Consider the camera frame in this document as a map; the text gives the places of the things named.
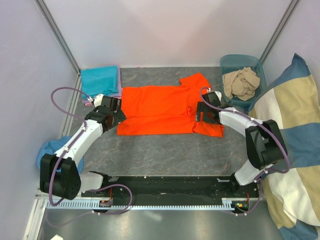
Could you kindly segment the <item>aluminium frame post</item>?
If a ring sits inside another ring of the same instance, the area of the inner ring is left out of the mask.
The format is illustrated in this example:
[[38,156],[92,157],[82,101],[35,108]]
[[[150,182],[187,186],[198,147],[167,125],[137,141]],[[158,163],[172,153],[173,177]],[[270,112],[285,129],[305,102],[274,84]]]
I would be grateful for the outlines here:
[[55,36],[57,42],[59,43],[62,51],[66,55],[68,61],[70,62],[73,70],[76,72],[76,74],[79,76],[81,69],[72,54],[62,32],[60,31],[51,11],[49,10],[49,7],[47,6],[46,2],[44,0],[35,0],[34,1],[36,5],[38,6],[41,14],[43,15],[44,19],[46,20],[47,24],[49,25],[53,35]]
[[300,0],[290,0],[287,8],[285,9],[279,23],[277,24],[275,30],[273,31],[267,45],[265,46],[259,60],[262,64],[265,63],[268,56],[270,55],[272,49],[276,45],[278,39],[280,38],[282,32],[284,31],[287,23],[289,22],[291,16],[299,5]]

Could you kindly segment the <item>orange t-shirt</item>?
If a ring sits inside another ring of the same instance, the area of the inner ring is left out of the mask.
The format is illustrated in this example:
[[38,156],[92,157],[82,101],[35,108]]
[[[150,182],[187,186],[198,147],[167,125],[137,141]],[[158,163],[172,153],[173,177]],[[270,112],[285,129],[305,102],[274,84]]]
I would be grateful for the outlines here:
[[210,87],[201,74],[180,79],[179,86],[141,86],[122,89],[121,109],[126,120],[117,127],[119,136],[202,134],[221,138],[224,126],[196,121],[197,105]]

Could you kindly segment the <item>left aluminium frame post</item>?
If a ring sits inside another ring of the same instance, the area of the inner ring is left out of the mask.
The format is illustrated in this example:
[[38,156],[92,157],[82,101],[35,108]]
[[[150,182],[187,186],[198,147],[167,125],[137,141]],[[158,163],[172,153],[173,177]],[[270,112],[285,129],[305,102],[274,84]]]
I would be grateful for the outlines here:
[[66,55],[68,61],[70,62],[73,70],[76,72],[76,74],[79,76],[81,69],[72,54],[62,32],[60,31],[51,11],[49,10],[49,7],[47,6],[46,2],[44,0],[35,0],[34,1],[36,5],[38,6],[41,14],[43,15],[44,19],[46,20],[47,24],[49,25],[53,35],[55,36],[57,42],[59,43],[62,51]]

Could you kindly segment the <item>teal plastic bin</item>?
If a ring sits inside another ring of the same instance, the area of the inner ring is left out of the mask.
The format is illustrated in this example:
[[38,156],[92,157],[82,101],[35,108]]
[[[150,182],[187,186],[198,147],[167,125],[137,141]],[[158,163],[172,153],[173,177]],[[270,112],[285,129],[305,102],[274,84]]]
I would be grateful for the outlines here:
[[243,68],[247,68],[247,67],[251,68],[251,70],[254,71],[257,74],[257,76],[260,78],[260,84],[259,84],[259,87],[255,90],[254,97],[247,101],[240,100],[236,96],[234,96],[233,98],[228,98],[224,93],[224,86],[223,86],[222,96],[228,104],[247,109],[255,100],[257,100],[258,96],[267,87],[262,63],[256,57],[253,57],[250,55],[243,55],[243,54],[228,54],[223,56],[220,59],[219,67],[221,72],[222,86],[223,86],[224,74],[237,71],[237,70],[242,70]]

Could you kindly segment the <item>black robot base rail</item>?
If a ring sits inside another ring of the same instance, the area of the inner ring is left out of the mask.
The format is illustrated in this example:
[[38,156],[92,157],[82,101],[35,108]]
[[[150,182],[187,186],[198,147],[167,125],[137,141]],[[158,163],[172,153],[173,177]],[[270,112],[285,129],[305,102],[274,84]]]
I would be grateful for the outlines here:
[[86,191],[82,197],[108,198],[127,205],[218,205],[222,199],[246,201],[259,196],[256,183],[235,189],[230,176],[108,176],[98,192]]

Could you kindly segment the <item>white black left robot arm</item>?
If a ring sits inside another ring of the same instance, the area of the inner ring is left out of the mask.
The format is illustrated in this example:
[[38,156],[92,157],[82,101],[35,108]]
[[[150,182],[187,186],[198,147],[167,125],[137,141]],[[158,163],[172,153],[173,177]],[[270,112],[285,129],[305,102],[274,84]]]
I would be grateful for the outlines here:
[[104,181],[104,174],[95,171],[83,174],[78,166],[94,141],[125,121],[126,116],[119,98],[100,94],[93,100],[93,105],[94,109],[84,117],[70,140],[53,154],[46,153],[41,158],[39,187],[43,193],[66,200],[73,200],[79,193],[90,190],[99,197],[109,193],[110,185]]

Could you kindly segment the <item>folded purple t-shirt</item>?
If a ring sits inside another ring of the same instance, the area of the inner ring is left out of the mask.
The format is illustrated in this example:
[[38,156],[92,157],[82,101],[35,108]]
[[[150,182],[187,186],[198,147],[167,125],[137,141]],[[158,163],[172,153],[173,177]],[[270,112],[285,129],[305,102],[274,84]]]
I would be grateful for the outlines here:
[[121,71],[118,66],[115,67],[115,73],[114,73],[114,82],[115,82],[115,87],[114,90],[112,91],[112,94],[110,94],[110,97],[115,97],[115,98],[122,98],[123,95],[123,88],[122,88],[122,82],[121,82]]

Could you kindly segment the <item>crumpled blue cloth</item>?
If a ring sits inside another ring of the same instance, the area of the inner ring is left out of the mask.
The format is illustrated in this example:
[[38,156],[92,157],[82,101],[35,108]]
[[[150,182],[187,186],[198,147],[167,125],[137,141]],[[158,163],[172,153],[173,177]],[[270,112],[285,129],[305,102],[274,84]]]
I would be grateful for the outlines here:
[[63,136],[58,140],[50,140],[45,142],[40,148],[36,157],[36,165],[38,169],[41,168],[41,159],[45,154],[53,155],[57,150],[62,148],[70,139],[70,136]]

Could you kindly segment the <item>blue beige checkered pillow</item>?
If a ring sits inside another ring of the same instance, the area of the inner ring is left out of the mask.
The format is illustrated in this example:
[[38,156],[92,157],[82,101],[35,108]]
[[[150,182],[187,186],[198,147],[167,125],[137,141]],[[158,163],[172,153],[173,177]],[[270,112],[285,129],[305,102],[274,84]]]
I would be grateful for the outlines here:
[[249,115],[277,122],[287,160],[263,176],[270,216],[286,240],[320,237],[320,106],[305,60],[291,64],[251,104]]

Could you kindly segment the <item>folded pink t-shirt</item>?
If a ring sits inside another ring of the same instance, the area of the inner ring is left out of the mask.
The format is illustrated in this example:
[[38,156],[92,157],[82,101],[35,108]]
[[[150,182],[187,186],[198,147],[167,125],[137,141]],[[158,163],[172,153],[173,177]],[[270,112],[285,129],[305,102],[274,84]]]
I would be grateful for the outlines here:
[[81,102],[82,102],[85,106],[91,106],[91,105],[93,104],[94,100],[93,100],[92,98],[90,98],[90,99],[86,98],[86,99],[82,99]]

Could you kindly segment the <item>crumpled beige t-shirt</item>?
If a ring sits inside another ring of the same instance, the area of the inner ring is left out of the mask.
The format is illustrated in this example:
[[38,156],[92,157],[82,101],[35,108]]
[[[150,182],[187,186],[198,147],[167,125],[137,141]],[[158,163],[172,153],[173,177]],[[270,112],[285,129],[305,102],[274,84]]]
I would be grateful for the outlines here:
[[248,101],[255,96],[261,80],[250,67],[244,67],[224,74],[222,82],[224,94],[228,98],[238,97],[242,101]]

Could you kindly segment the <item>folded turquoise t-shirt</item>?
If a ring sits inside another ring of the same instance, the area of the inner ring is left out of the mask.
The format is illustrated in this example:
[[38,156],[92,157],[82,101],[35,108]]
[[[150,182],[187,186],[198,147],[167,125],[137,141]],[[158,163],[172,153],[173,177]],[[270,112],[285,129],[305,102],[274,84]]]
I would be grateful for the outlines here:
[[99,94],[110,96],[119,93],[119,69],[116,65],[83,69],[80,76],[81,90],[92,98]]

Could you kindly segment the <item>right aluminium frame post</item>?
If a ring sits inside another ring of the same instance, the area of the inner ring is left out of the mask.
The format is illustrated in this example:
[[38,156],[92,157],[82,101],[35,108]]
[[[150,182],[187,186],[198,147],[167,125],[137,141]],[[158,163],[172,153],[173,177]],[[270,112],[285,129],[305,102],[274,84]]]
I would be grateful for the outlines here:
[[299,5],[300,0],[290,0],[287,8],[285,9],[279,23],[277,24],[275,30],[273,31],[267,45],[265,46],[259,60],[262,64],[265,63],[268,56],[270,55],[272,49],[276,45],[278,39],[280,38],[282,32],[284,31],[287,23],[289,22],[291,16]]

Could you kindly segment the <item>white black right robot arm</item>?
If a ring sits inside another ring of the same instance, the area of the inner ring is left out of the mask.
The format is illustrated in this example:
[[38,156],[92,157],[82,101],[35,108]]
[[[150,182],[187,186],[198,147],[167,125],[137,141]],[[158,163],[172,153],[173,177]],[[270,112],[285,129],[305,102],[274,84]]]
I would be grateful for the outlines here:
[[245,137],[247,160],[229,180],[229,191],[233,196],[242,196],[247,185],[270,171],[286,174],[290,170],[288,151],[276,121],[262,121],[228,103],[221,104],[221,93],[211,91],[209,87],[201,88],[199,95],[196,122],[227,126]]

